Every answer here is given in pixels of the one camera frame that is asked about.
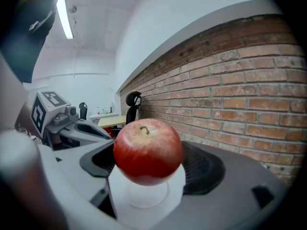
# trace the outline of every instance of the white pedestal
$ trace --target white pedestal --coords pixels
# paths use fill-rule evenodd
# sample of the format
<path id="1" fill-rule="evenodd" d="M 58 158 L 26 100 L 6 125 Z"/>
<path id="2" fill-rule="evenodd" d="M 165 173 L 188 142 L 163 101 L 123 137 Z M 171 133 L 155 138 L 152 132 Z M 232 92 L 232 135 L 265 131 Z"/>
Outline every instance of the white pedestal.
<path id="1" fill-rule="evenodd" d="M 141 186 L 115 166 L 108 180 L 118 221 L 133 229 L 149 230 L 180 204 L 186 178 L 180 165 L 167 182 Z"/>

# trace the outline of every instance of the ceiling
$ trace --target ceiling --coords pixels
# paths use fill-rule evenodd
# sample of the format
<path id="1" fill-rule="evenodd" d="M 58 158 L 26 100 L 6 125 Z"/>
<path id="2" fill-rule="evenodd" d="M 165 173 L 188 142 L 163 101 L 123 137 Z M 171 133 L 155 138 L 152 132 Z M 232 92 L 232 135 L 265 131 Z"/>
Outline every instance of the ceiling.
<path id="1" fill-rule="evenodd" d="M 45 49 L 82 48 L 115 54 L 138 0 L 67 0 L 74 39 L 67 40 L 59 16 L 45 42 Z"/>

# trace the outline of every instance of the black slot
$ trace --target black slot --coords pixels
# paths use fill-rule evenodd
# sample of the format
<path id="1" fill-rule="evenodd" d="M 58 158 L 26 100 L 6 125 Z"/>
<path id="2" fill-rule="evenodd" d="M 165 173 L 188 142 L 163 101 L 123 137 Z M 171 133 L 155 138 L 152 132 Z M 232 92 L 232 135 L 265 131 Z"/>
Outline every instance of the black slot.
<path id="1" fill-rule="evenodd" d="M 257 185 L 253 187 L 251 191 L 253 192 L 255 198 L 257 199 L 260 208 L 264 208 L 268 203 L 270 203 L 274 199 L 274 196 L 265 185 Z"/>

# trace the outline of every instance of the white wall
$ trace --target white wall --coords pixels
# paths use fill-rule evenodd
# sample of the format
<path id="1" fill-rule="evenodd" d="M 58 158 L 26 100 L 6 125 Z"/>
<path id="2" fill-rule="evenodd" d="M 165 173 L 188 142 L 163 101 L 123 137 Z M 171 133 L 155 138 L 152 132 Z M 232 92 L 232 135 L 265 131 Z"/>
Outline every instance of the white wall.
<path id="1" fill-rule="evenodd" d="M 249 1 L 259 2 L 251 6 Z M 140 0 L 117 50 L 115 88 L 119 91 L 163 53 L 201 31 L 274 12 L 279 10 L 264 0 Z"/>
<path id="2" fill-rule="evenodd" d="M 113 74 L 115 56 L 88 49 L 43 47 L 33 72 L 32 80 L 81 73 Z"/>
<path id="3" fill-rule="evenodd" d="M 79 110 L 86 102 L 87 116 L 105 107 L 120 113 L 119 96 L 114 92 L 115 56 L 88 49 L 43 48 L 35 66 L 32 83 L 24 84 L 29 101 L 37 91 L 56 91 Z"/>

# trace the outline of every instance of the office chair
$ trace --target office chair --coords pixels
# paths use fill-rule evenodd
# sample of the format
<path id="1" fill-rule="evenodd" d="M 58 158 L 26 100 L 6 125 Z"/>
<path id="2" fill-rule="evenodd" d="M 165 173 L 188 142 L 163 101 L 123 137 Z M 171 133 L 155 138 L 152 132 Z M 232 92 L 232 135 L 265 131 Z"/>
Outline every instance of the office chair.
<path id="1" fill-rule="evenodd" d="M 131 92 L 130 94 L 128 94 L 127 97 L 126 97 L 126 104 L 128 106 L 130 106 L 130 108 L 127 111 L 126 125 L 128 123 L 135 121 L 136 111 L 139 109 L 139 107 L 142 104 L 141 94 L 142 93 L 140 93 L 138 91 L 134 91 L 134 92 Z M 121 129 L 122 128 L 112 128 L 111 131 L 113 132 L 113 134 L 116 137 Z"/>
<path id="2" fill-rule="evenodd" d="M 85 104 L 85 102 L 80 103 L 79 108 L 80 108 L 80 119 L 86 120 L 87 105 Z"/>

